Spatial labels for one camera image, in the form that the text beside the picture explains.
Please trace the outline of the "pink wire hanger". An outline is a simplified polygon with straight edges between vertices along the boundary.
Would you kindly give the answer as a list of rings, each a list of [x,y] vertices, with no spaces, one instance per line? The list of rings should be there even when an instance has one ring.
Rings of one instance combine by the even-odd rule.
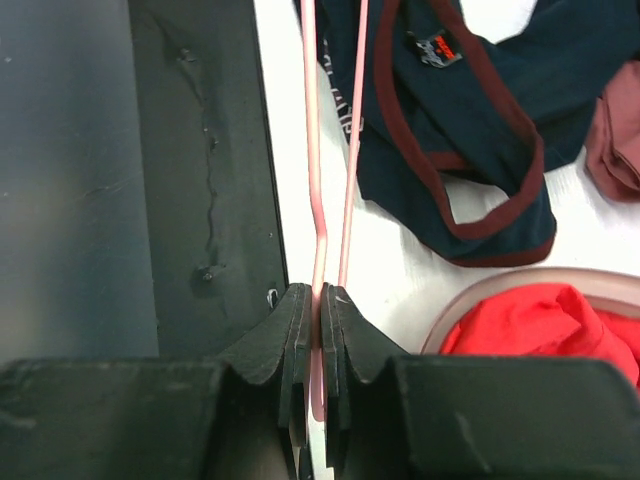
[[[347,167],[347,184],[343,209],[343,225],[339,262],[338,284],[347,283],[349,255],[351,246],[352,215],[354,208],[356,173],[360,148],[360,125],[362,119],[362,102],[364,91],[364,73],[366,61],[366,41],[368,28],[369,3],[362,1],[359,12],[359,28],[356,48],[355,76],[352,97],[352,126],[349,140]],[[311,212],[314,222],[316,241],[311,291],[311,367],[309,402],[313,418],[325,420],[323,353],[321,340],[321,293],[324,285],[324,274],[327,256],[327,227],[324,215],[321,158],[320,158],[320,122],[319,93],[317,72],[317,36],[316,7],[313,1],[301,3],[301,31],[304,60],[304,90],[306,108],[308,187]]]

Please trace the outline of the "navy maroon-trimmed tank top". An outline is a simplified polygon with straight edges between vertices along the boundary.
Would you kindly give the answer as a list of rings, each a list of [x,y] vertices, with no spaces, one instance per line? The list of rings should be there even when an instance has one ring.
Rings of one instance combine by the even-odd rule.
[[[540,1],[494,44],[456,1],[373,1],[366,31],[363,198],[453,264],[544,260],[544,176],[576,159],[598,97],[638,52],[638,3]]]

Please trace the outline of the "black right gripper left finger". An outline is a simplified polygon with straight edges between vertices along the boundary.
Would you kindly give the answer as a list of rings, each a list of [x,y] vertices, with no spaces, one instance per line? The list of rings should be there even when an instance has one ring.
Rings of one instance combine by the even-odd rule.
[[[311,299],[310,286],[290,285],[262,322],[217,355],[249,385],[275,390],[276,427],[296,447],[308,441]]]

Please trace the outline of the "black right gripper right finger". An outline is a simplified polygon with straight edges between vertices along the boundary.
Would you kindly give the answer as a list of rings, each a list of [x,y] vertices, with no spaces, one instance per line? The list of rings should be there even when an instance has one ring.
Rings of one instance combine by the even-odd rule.
[[[360,467],[390,428],[397,395],[385,371],[405,350],[361,314],[346,290],[325,284],[321,294],[326,461]]]

